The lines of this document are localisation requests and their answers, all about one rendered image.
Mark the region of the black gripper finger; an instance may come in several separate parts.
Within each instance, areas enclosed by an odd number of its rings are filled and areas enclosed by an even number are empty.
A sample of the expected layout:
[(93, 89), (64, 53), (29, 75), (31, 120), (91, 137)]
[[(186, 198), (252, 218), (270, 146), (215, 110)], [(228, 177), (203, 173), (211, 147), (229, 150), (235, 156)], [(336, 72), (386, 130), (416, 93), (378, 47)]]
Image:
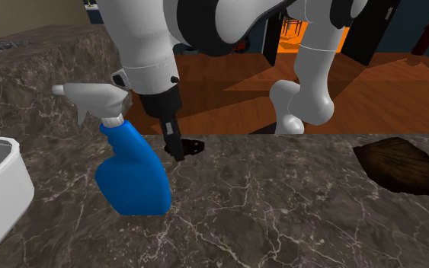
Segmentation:
[(160, 125), (169, 154), (174, 157), (176, 161), (183, 161), (184, 148), (176, 116), (170, 115), (160, 119)]

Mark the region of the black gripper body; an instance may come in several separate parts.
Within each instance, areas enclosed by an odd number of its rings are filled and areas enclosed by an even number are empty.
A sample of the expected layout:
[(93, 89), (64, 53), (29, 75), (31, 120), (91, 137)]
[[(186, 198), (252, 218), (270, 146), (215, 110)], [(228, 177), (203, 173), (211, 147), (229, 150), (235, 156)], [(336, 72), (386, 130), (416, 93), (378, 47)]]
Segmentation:
[(146, 114), (158, 119), (174, 116), (182, 106), (178, 85), (159, 94), (140, 94), (139, 99)]

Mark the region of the small black object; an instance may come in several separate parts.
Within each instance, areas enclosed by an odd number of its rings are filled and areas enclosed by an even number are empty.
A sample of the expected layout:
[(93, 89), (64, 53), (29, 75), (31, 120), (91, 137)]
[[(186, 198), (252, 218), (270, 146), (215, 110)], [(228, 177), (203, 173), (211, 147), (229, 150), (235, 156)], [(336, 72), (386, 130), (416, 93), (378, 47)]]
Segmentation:
[[(180, 139), (179, 142), (174, 143), (174, 147), (175, 153), (171, 152), (169, 145), (165, 145), (164, 150), (177, 161), (180, 161), (187, 155), (196, 155), (202, 152), (205, 149), (205, 143), (196, 139)], [(183, 148), (183, 157), (181, 157), (181, 153), (179, 152), (180, 148)]]

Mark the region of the blue spray bottle white trigger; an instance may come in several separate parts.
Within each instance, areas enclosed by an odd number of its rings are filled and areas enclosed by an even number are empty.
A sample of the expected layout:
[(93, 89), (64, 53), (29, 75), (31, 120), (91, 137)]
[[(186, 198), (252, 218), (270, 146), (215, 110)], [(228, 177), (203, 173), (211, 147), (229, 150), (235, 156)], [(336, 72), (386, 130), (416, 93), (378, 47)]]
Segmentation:
[(78, 124), (85, 114), (101, 119), (114, 156), (95, 172), (99, 189), (121, 215), (164, 215), (171, 207), (171, 190), (159, 157), (134, 126), (123, 118), (128, 92), (110, 84), (67, 83), (52, 86), (78, 109)]

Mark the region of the dark brown wooden board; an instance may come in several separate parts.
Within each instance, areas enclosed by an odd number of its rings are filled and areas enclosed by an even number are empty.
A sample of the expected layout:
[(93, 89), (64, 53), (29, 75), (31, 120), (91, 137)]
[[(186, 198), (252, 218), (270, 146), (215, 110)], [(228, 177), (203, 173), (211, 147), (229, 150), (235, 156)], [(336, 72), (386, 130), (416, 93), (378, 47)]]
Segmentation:
[(429, 154), (392, 137), (354, 148), (368, 178), (394, 193), (429, 196)]

